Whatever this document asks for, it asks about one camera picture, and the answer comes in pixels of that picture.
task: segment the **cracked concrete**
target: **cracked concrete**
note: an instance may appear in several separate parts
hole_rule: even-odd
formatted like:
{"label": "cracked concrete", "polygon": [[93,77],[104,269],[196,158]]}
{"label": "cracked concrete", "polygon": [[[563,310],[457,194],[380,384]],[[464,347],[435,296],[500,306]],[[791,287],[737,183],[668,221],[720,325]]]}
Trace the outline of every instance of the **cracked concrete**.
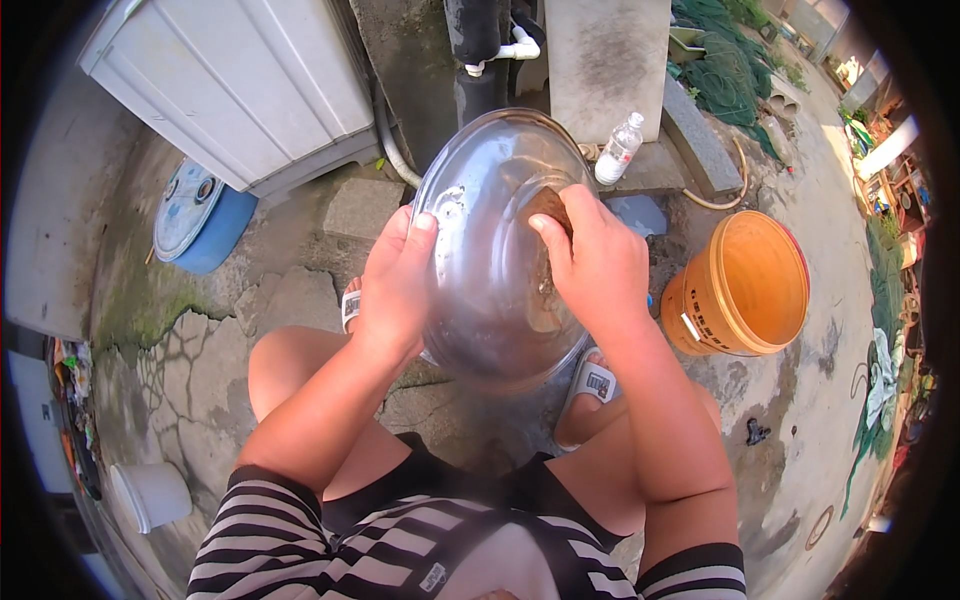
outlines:
{"label": "cracked concrete", "polygon": [[[862,406],[862,397],[851,399],[848,379],[872,339],[865,241],[842,124],[829,83],[812,69],[806,79],[813,92],[796,119],[793,175],[779,171],[754,141],[708,118],[732,156],[735,136],[748,155],[752,185],[737,210],[759,209],[781,220],[804,249],[811,286],[804,330],[776,355],[679,356],[720,403],[755,598],[812,597],[826,588],[852,547],[855,513],[865,510],[876,472],[876,462],[861,465],[852,514],[832,523],[806,553],[813,522],[826,506],[842,502]],[[338,298],[362,273],[371,244],[325,235],[326,210],[349,178],[386,178],[370,167],[344,167],[294,190],[283,204],[261,206],[224,265],[192,276],[170,264],[143,265],[156,199],[180,156],[147,134],[132,158],[113,199],[120,218],[105,236],[92,315],[106,465],[169,461],[191,491],[190,516],[140,536],[121,522],[104,477],[106,506],[118,515],[125,543],[170,597],[184,595],[193,556],[255,425],[246,373],[253,344],[286,324],[340,330]],[[654,315],[663,286],[729,214],[682,197],[656,200],[670,230],[648,238]],[[560,453],[551,433],[572,371],[570,365],[522,396],[484,397],[418,359],[376,418],[394,432],[419,432],[453,464],[502,472],[538,450]],[[745,445],[749,418],[772,429],[767,441]],[[642,547],[640,533],[614,552],[632,577]]]}

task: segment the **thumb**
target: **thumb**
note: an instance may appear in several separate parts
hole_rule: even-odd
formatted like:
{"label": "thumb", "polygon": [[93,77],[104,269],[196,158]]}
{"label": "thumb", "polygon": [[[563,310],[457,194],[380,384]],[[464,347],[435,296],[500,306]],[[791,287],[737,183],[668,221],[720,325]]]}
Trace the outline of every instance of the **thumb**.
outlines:
{"label": "thumb", "polygon": [[407,241],[400,254],[400,262],[408,269],[422,271],[430,261],[437,241],[437,218],[429,212],[417,215],[407,232]]}
{"label": "thumb", "polygon": [[567,277],[573,266],[573,255],[570,252],[570,238],[566,237],[564,227],[553,217],[544,214],[530,217],[528,223],[540,234],[540,239],[550,253],[550,268],[554,277]]}

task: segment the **person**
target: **person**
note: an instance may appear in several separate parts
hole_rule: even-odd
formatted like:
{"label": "person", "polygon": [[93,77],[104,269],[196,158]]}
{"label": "person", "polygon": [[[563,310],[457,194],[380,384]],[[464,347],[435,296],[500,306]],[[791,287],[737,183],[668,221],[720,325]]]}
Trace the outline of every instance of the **person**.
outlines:
{"label": "person", "polygon": [[[647,311],[646,243],[584,186],[561,198],[572,240],[549,216],[529,225],[597,343],[582,361],[594,385],[575,381],[555,430],[575,449],[492,479],[373,418],[423,349],[438,225],[424,213],[411,226],[405,206],[350,284],[363,301],[349,334],[290,326],[254,347],[259,423],[197,553],[189,597],[746,597],[719,409]],[[619,397],[596,384],[604,372]],[[641,529],[634,586],[610,553]]]}

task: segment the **blue barrel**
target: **blue barrel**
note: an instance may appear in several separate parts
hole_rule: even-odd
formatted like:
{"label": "blue barrel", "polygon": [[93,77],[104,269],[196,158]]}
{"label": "blue barrel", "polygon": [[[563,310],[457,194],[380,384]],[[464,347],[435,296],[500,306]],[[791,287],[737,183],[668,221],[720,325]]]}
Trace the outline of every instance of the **blue barrel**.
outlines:
{"label": "blue barrel", "polygon": [[219,267],[250,223],[257,198],[237,192],[195,160],[174,172],[156,210],[156,257],[204,275]]}

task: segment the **black and white striped shirt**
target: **black and white striped shirt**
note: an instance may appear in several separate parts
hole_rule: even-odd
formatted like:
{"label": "black and white striped shirt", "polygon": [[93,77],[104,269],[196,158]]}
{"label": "black and white striped shirt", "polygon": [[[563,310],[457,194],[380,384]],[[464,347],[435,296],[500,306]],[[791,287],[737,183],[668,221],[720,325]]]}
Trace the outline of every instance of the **black and white striped shirt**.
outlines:
{"label": "black and white striped shirt", "polygon": [[597,539],[565,518],[420,495],[334,538],[320,514],[305,486],[239,468],[197,553],[187,596],[469,600],[501,589],[524,599],[746,598],[743,554],[733,544],[680,552],[644,573],[635,590]]}

